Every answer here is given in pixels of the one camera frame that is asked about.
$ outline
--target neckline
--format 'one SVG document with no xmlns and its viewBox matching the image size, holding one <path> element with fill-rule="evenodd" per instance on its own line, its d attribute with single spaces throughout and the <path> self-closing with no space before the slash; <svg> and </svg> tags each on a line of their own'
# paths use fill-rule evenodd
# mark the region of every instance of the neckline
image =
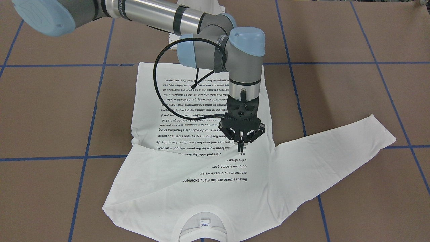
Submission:
<svg viewBox="0 0 430 242">
<path fill-rule="evenodd" d="M 188 211 L 184 212 L 180 216 L 178 221 L 176 222 L 175 226 L 173 227 L 173 231 L 172 231 L 172 235 L 171 235 L 171 241 L 172 242 L 179 242 L 182 228 L 185 226 L 186 222 L 191 217 L 193 217 L 194 215 L 196 215 L 198 213 L 202 213 L 202 212 L 209 212 L 209 213 L 216 215 L 222 221 L 222 223 L 225 227 L 225 230 L 227 231 L 226 232 L 227 235 L 225 236 L 225 238 L 226 238 L 225 241 L 227 241 L 227 242 L 228 241 L 234 241 L 234 233 L 233 233 L 233 229 L 232 229 L 229 217 L 220 208 L 218 208 L 214 205 L 209 205 L 209 204 L 198 205 L 198 206 L 192 207 Z M 221 231 L 219 231 L 217 229 L 213 229 L 213 228 L 199 228 L 199 229 L 196 229 L 190 233 L 198 234 L 198 235 L 202 236 L 201 238 L 203 238 L 203 237 L 204 238 L 208 238 L 208 237 L 209 238 L 210 237 L 219 238 L 221 236 L 221 234 L 220 234 Z"/>
</svg>

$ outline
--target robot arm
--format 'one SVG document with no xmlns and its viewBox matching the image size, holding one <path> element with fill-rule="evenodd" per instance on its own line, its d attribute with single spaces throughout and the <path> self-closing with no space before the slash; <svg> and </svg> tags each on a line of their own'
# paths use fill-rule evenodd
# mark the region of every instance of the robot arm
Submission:
<svg viewBox="0 0 430 242">
<path fill-rule="evenodd" d="M 164 0 L 12 0 L 16 11 L 34 29 L 60 36 L 90 21 L 124 18 L 174 33 L 184 38 L 200 38 L 216 43 L 188 41 L 178 44 L 182 65 L 229 72 L 227 113 L 220 116 L 219 128 L 243 145 L 265 132 L 257 117 L 264 32 L 254 27 L 237 27 L 229 14 L 217 16 Z"/>
</svg>

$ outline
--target clothing label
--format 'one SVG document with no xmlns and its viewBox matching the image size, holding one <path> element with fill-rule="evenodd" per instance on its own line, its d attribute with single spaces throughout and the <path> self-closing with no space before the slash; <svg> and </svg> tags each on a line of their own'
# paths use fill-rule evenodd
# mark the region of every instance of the clothing label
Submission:
<svg viewBox="0 0 430 242">
<path fill-rule="evenodd" d="M 209 228 L 211 226 L 211 221 L 209 219 L 200 220 L 200 228 L 206 227 Z"/>
</svg>

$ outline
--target black cable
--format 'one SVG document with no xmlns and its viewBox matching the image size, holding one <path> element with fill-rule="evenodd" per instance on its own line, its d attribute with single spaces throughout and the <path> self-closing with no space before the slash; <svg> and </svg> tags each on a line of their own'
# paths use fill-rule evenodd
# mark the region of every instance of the black cable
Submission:
<svg viewBox="0 0 430 242">
<path fill-rule="evenodd" d="M 198 74 L 199 74 L 199 69 L 197 68 L 196 80 L 194 81 L 194 84 L 191 86 L 191 88 L 192 88 L 192 89 L 196 88 L 196 87 L 197 87 L 197 85 L 198 85 L 200 82 L 202 82 L 202 81 L 203 81 L 203 80 L 205 80 L 208 76 L 210 76 L 210 75 L 212 75 L 212 74 L 214 74 L 214 73 L 215 73 L 215 71 L 211 71 L 211 72 L 209 72 L 208 74 L 206 74 L 204 77 L 200 78 L 200 80 L 198 80 L 198 81 L 197 81 L 197 76 L 198 76 Z"/>
<path fill-rule="evenodd" d="M 206 116 L 201 116 L 201 117 L 195 117 L 195 118 L 192 118 L 192 117 L 186 117 L 186 116 L 182 116 L 182 115 L 180 115 L 179 113 L 177 113 L 177 112 L 175 112 L 173 109 L 171 109 L 165 102 L 164 102 L 164 100 L 163 100 L 163 98 L 161 97 L 161 95 L 160 95 L 160 92 L 159 92 L 159 90 L 158 90 L 158 86 L 157 86 L 157 77 L 156 77 L 156 75 L 157 75 L 157 65 L 158 65 L 158 62 L 160 61 L 160 59 L 161 59 L 161 57 L 163 56 L 163 54 L 168 50 L 168 49 L 170 49 L 172 46 L 174 46 L 174 45 L 176 45 L 176 44 L 179 44 L 179 43 L 182 43 L 182 42 L 187 42 L 187 41 L 198 41 L 198 42 L 205 42 L 205 43 L 208 43 L 208 44 L 211 44 L 211 45 L 213 45 L 213 46 L 215 46 L 215 48 L 217 48 L 217 49 L 219 49 L 221 52 L 222 52 L 222 54 L 223 54 L 223 57 L 227 57 L 227 55 L 225 54 L 225 51 L 223 50 L 223 49 L 221 49 L 221 47 L 219 46 L 219 45 L 217 45 L 216 43 L 214 43 L 214 42 L 212 42 L 212 41 L 210 41 L 210 40 L 207 40 L 207 39 L 202 39 L 202 38 L 185 38 L 185 39 L 181 39 L 181 40 L 177 40 L 177 41 L 174 41 L 174 42 L 172 42 L 172 43 L 170 43 L 170 44 L 168 44 L 166 47 L 164 47 L 164 49 L 160 52 L 160 54 L 158 54 L 158 56 L 157 56 L 157 58 L 155 59 L 155 62 L 154 62 L 154 68 L 153 68 L 153 72 L 152 72 L 152 76 L 153 76 L 153 79 L 154 79 L 154 87 L 155 87 L 155 92 L 157 93 L 157 96 L 158 96 L 158 99 L 161 101 L 161 103 L 163 104 L 163 106 L 167 109 L 167 110 L 169 110 L 171 113 L 173 113 L 174 115 L 176 115 L 176 116 L 178 116 L 178 117 L 180 117 L 180 118 L 183 118 L 183 119 L 187 119 L 187 120 L 202 120 L 202 119 L 207 119 L 207 118 L 223 118 L 224 117 L 224 115 L 219 115 L 219 114 L 212 114 L 212 115 L 206 115 Z"/>
</svg>

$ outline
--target white t-shirt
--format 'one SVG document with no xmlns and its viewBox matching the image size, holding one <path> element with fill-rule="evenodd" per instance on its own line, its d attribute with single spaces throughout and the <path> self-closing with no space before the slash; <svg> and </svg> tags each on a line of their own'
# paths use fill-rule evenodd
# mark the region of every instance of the white t-shirt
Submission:
<svg viewBox="0 0 430 242">
<path fill-rule="evenodd" d="M 165 73 L 174 73 L 176 80 L 194 78 L 189 77 L 193 75 L 189 69 L 180 65 L 159 64 L 159 69 L 163 73 L 159 85 L 166 87 L 163 89 L 167 93 L 167 87 L 175 93 L 181 90 L 174 85 L 175 81 L 171 81 L 172 86 L 168 86 L 169 81 L 164 82 L 169 80 Z M 214 80 L 228 78 L 226 73 L 217 75 Z M 109 218 L 120 227 L 157 241 L 193 241 L 202 237 L 242 241 L 280 225 L 299 205 L 333 186 L 395 141 L 371 115 L 275 147 L 264 78 L 261 81 L 258 113 L 267 131 L 249 143 L 243 155 L 231 143 L 227 143 L 233 146 L 230 149 L 225 149 L 226 143 L 216 143 L 228 140 L 219 131 L 210 131 L 210 125 L 184 126 L 181 121 L 177 123 L 171 121 L 171 116 L 164 116 L 166 112 L 158 105 L 155 94 L 151 94 L 152 65 L 141 63 L 132 121 L 133 148 L 103 206 Z M 199 97 L 198 90 L 193 93 Z M 176 99 L 177 103 L 192 103 L 186 100 L 188 97 Z M 201 104 L 204 101 L 208 101 L 207 106 L 218 102 L 205 98 Z M 190 132 L 198 133 L 197 137 L 188 137 Z M 214 143 L 188 143 L 204 139 Z"/>
</svg>

